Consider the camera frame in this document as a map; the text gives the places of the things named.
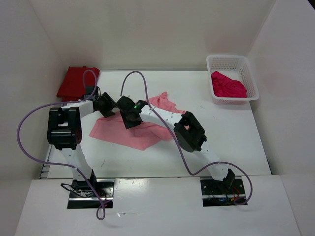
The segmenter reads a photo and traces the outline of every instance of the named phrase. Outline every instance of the red cloth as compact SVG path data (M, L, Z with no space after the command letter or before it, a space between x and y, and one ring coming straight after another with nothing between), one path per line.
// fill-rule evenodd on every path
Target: red cloth
M217 97L247 97L247 90L237 80L232 80L225 75L215 71L211 75L213 91Z
M83 73L86 70L92 70L96 77L99 75L99 69L95 67L69 67L63 83L58 90L57 97L62 97L63 102L79 100L85 94ZM85 74L85 84L86 86L95 86L95 78L91 72Z
M167 99L167 92L149 98L149 102L169 112L185 113L185 111L177 110L176 104ZM126 129L119 112L108 118L99 118L90 133L90 137L138 150L145 150L161 140L168 141L172 138L167 128L149 122Z

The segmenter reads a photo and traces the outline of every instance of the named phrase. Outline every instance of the white panel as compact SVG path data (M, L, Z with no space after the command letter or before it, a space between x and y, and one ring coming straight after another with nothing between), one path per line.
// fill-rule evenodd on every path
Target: white panel
M29 191L30 180L0 180L0 234L13 236Z
M315 232L315 174L288 174L281 176L302 236Z
M96 209L66 209L60 183L70 180L33 180L16 236L299 236L280 177L252 181L248 206L203 207L198 177L117 179L113 208L98 221Z
M117 101L128 71L102 71L97 85ZM259 133L249 103L216 105L212 102L207 71L144 71L149 97L167 91L169 100L179 110L192 112L205 129L207 141L220 157L242 168L249 175L269 175ZM145 99L143 80L132 74L126 82L124 95L134 100ZM89 136L95 122L102 117L95 112L81 119L82 151L97 177L189 177L175 142L161 141L145 151L98 140ZM184 152L191 171L196 172L209 162L193 153ZM52 148L50 161L65 162ZM237 174L241 172L232 168ZM200 176L209 176L204 170ZM71 170L51 166L49 178L72 178Z
M249 55L260 99L252 103L275 174L315 169L315 11L279 0Z
M274 0L30 0L67 65L206 68L245 55Z
M28 1L0 1L0 33L0 234L12 236L31 179L40 173L18 148L16 129L28 111L56 100L64 66ZM41 159L47 115L31 116L22 128L23 144Z

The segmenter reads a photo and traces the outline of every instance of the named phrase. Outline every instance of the cable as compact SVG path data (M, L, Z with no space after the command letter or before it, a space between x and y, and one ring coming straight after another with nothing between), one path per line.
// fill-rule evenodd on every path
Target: cable
M100 98L100 96L101 96L101 91L100 91L100 88L99 87L97 87L97 91L98 91L98 99Z
M84 71L83 73L83 85L85 86L85 75L86 73L88 72L91 72L93 75L94 75L94 79L95 79L95 86L94 86L94 89L93 89L93 92L91 93L91 95L87 98L87 99L83 99L82 102L86 101L86 100L89 100L93 94L95 93L96 91L96 84L97 84L97 77L95 75L95 73L92 71L92 70L86 70ZM42 105L40 107L37 107L35 108L34 110L30 111L29 113L27 113L21 120L21 122L19 123L18 125L18 128L17 128L17 131L16 131L16 139L17 139L17 142L18 142L18 145L20 147L20 149L22 150L22 152L28 157L30 158L31 160L33 161L36 161L36 162L39 162L41 164L47 164L47 165L57 165L57 166L68 166L68 167L71 167L73 169L75 169L82 177L83 179L86 181L86 183L88 184L88 186L91 188L91 190L94 192L95 196L97 196L99 202L100 202L100 206L99 208L97 209L96 211L96 217L98 220L103 220L105 218L105 215L106 215L106 212L105 212L105 203L103 203L102 199L100 198L100 196L97 194L96 190L93 188L93 186L91 185L90 181L88 180L88 178L85 177L85 175L78 169L76 168L75 166L72 166L72 165L69 165L69 164L64 164L64 163L54 163L54 162L49 162L49 161L42 161L40 159L37 159L35 157L33 157L32 155L30 155L23 147L22 143L21 143L21 137L20 137L20 131L21 131L21 127L22 127L22 124L24 123L24 121L31 115L33 114L34 112L38 111L39 109L42 109L42 108L45 108L45 107L49 107L49 106L56 106L56 105L62 105L63 102L55 102L55 103L50 103L50 104L46 104L46 105ZM99 217L98 216L98 213L99 213L99 210L100 209L103 209L103 216L102 217Z
M147 99L147 103L148 103L148 106L152 109L152 106L151 104L149 103L149 97L148 97L148 88L147 88L147 82L146 82L146 79L144 78L144 75L140 72L140 71L131 71L129 74L126 75L124 81L123 81L123 85L122 85L122 89L121 89L121 92L120 92L120 96L123 94L123 90L124 90L124 85L125 85L125 82L127 80L127 78L129 77L129 75L133 74L133 73L138 73L141 75L142 79L143 79L143 84L144 84L144 91L145 91L145 96L146 96L146 99ZM170 132L172 138L174 139L175 143L176 143L176 146L178 148L178 151L181 155L181 158L183 160L183 163L184 163L184 166L186 168L186 170L188 171L188 173L191 175L191 176L195 176L197 174L199 174L200 172L202 172L203 170L205 170L206 168L208 168L209 166L212 166L212 165L215 165L215 164L226 164L226 165L230 165L230 166L233 166L235 167L236 169L238 169L240 172L242 172L245 177L248 179L249 183L250 183L250 187L251 187L251 190L250 190L250 194L248 196L248 198L242 202L242 203L236 203L236 200L234 200L234 204L236 205L245 205L252 197L252 181L250 179L250 177L241 169L239 168L238 166L234 165L233 163L230 163L230 162L226 162L226 161L216 161L216 162L212 162L212 163L209 163L207 165L205 165L204 167L202 167L200 170L196 171L195 173L192 173L188 167L188 164L185 160L185 157L184 157L184 154L182 152L182 148L180 146L180 144L178 143L177 141L177 138L176 136L174 135L174 132L171 130L171 128L167 125L167 123L163 120L163 118L157 113L157 111L155 111L154 109L152 109L152 111L156 114L156 116L162 121L162 123L165 125L165 127L168 129L168 131Z
M234 187L234 189L237 191L237 198L241 195L240 191L237 189L237 187Z
M82 196L82 195L80 195L80 194L78 194L77 192L74 191L74 186L73 185L70 185L70 184L67 184L67 183L61 183L60 186L62 188L64 188L65 190L69 191L70 193L73 193L74 195L78 196L78 197L85 198L84 196Z

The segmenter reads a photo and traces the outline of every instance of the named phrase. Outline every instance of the black cable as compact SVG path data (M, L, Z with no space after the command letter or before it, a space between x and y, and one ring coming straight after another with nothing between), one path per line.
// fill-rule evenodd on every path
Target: black cable
M65 190L69 191L70 193L73 193L74 195L78 196L78 197L81 197L81 198L85 198L84 196L81 196L80 194L76 193L74 190L75 190L75 187L71 184L67 184L67 183L61 183L60 186L62 188L64 188Z
M97 87L97 91L99 91L99 93L98 93L98 99L100 98L100 96L101 96L101 91L100 91L100 88L99 87Z

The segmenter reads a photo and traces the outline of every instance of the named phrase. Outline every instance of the red wire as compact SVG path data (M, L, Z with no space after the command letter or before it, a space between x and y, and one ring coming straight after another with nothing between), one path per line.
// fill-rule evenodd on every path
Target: red wire
M234 187L234 189L237 191L237 193L238 193L238 195L237 195L237 198L240 196L240 191L236 188L236 187Z

